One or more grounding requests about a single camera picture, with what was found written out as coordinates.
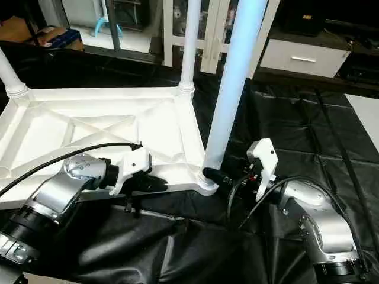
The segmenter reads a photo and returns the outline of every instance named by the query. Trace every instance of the black tablecloth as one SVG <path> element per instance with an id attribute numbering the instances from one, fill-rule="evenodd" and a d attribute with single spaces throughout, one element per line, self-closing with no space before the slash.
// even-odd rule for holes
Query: black tablecloth
<path id="1" fill-rule="evenodd" d="M 174 86 L 180 76 L 179 70 L 126 60 L 23 51 L 4 49 L 31 88 Z M 200 73 L 194 81 L 205 145 L 220 78 Z M 372 282 L 379 283 L 379 154 L 346 98 L 319 91 L 358 177 L 360 198 L 314 89 L 247 80 L 222 169 L 238 178 L 246 149 L 271 138 L 276 174 L 311 176 L 343 200 L 372 263 Z M 265 204 L 243 231 L 228 230 L 226 198 L 226 189 L 208 197 L 194 191 L 145 196 L 138 218 L 124 213 L 119 201 L 87 202 L 34 272 L 82 283 L 315 283 L 294 221 Z M 237 199 L 233 222 L 241 222 L 246 210 Z M 10 213 L 0 214 L 2 222 Z"/>

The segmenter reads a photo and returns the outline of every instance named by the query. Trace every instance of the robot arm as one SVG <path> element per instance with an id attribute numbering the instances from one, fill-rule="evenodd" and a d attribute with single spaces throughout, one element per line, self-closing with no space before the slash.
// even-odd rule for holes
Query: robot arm
<path id="1" fill-rule="evenodd" d="M 281 181 L 274 175 L 278 158 L 268 138 L 253 143 L 247 156 L 251 177 L 258 183 L 255 196 L 258 202 Z M 215 174 L 214 171 L 205 169 L 203 173 L 214 179 L 209 175 Z M 291 180 L 272 191 L 270 200 L 284 215 L 298 222 L 319 283 L 364 282 L 362 261 L 351 228 L 323 190 L 311 182 Z"/>
<path id="2" fill-rule="evenodd" d="M 127 179 L 151 169 L 151 156 L 144 147 L 129 152 L 118 165 L 87 154 L 66 159 L 0 231 L 0 260 L 16 266 L 34 262 L 69 222 L 83 190 L 109 187 L 110 195 L 117 195 Z M 9 284 L 2 282 L 3 275 L 19 279 L 20 272 L 15 271 L 0 266 L 0 283 Z"/>

